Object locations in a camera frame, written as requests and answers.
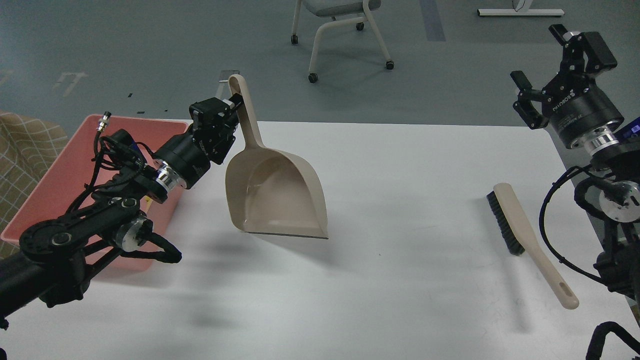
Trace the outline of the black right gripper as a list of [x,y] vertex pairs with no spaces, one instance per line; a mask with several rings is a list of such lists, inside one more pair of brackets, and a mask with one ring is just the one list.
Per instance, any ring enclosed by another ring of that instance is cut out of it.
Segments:
[[[549,123],[567,150],[577,148],[585,134],[608,126],[616,130],[624,121],[621,112],[599,89],[595,79],[611,71],[618,61],[597,31],[569,31],[561,23],[548,28],[562,46],[557,75],[542,89],[534,89],[525,73],[510,73],[518,87],[518,99],[512,105],[531,129],[544,129]],[[533,102],[542,104],[542,113]]]

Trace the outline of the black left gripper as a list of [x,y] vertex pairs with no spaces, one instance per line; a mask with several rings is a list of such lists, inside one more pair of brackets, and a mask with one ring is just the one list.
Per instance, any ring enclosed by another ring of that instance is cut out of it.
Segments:
[[236,139],[242,104],[243,96],[236,93],[229,99],[212,97],[190,105],[192,131],[172,136],[155,151],[155,159],[177,173],[186,190],[192,189],[210,170],[210,161],[224,162]]

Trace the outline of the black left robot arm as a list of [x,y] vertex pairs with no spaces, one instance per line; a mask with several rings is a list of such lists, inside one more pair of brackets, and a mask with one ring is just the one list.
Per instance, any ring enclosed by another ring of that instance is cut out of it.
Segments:
[[235,141],[242,95],[209,98],[189,107],[192,124],[158,150],[124,129],[103,136],[105,112],[93,141],[94,169],[84,191],[61,216],[35,223],[19,237],[18,253],[1,262],[1,328],[7,316],[40,299],[49,308],[82,300],[90,281],[118,257],[176,264],[182,253],[153,230],[143,198],[164,203],[177,186],[188,190],[222,164]]

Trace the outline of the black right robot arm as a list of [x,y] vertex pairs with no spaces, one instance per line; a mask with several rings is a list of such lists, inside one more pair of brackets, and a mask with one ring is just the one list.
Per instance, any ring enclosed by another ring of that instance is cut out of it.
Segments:
[[[599,32],[567,30],[560,23],[549,31],[562,47],[558,72],[542,89],[535,89],[517,70],[510,77],[518,87],[513,109],[532,130],[551,125],[568,150],[583,148],[585,166],[572,166],[551,185],[542,201],[538,226],[542,240],[561,264],[604,285],[608,291],[639,301],[639,139],[624,137],[621,112],[596,79],[617,66]],[[574,202],[599,219],[605,231],[602,252],[592,275],[569,262],[546,235],[546,210],[553,194],[576,175]]]

